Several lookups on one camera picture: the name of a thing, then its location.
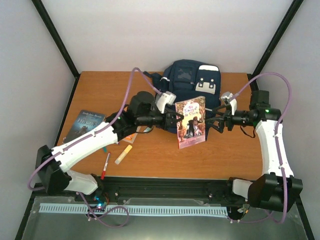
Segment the navy blue student backpack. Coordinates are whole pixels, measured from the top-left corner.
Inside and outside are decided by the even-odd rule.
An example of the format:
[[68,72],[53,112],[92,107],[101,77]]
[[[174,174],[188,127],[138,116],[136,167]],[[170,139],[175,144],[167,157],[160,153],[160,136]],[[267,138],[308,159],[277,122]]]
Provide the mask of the navy blue student backpack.
[[163,74],[143,72],[152,80],[153,86],[161,92],[170,92],[176,96],[175,102],[196,97],[205,97],[205,118],[216,115],[213,109],[221,105],[221,72],[208,63],[181,59],[166,68]]

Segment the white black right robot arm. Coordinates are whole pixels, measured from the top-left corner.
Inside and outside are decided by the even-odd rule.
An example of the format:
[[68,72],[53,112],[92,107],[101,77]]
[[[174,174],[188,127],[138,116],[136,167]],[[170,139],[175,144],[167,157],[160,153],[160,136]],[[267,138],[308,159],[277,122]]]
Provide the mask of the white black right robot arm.
[[214,117],[205,121],[219,133],[234,126],[253,127],[262,156],[262,174],[255,180],[232,178],[232,192],[254,208],[287,213],[303,189],[302,180],[294,177],[284,146],[282,112],[269,104],[269,92],[251,93],[249,110],[238,110],[233,94],[226,92],[224,104],[212,110]]

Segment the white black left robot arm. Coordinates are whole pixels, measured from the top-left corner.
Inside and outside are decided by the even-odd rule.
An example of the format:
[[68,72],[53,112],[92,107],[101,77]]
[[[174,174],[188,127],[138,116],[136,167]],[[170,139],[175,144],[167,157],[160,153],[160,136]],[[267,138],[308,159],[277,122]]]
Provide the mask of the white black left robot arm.
[[95,202],[101,200],[104,188],[99,177],[79,173],[71,168],[97,150],[135,134],[140,126],[164,130],[171,128],[184,118],[169,107],[175,99],[176,96],[169,91],[157,97],[147,91],[140,91],[131,98],[126,109],[113,113],[93,130],[60,146],[40,147],[36,169],[42,188],[49,195],[73,191],[81,192]]

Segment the pink Taming Shrew book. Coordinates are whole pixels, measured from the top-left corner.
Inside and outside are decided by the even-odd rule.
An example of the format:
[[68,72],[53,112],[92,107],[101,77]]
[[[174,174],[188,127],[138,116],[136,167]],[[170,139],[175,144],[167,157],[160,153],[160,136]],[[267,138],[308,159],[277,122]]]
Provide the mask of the pink Taming Shrew book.
[[176,124],[180,150],[206,141],[205,106],[204,96],[175,103],[176,112],[183,115]]

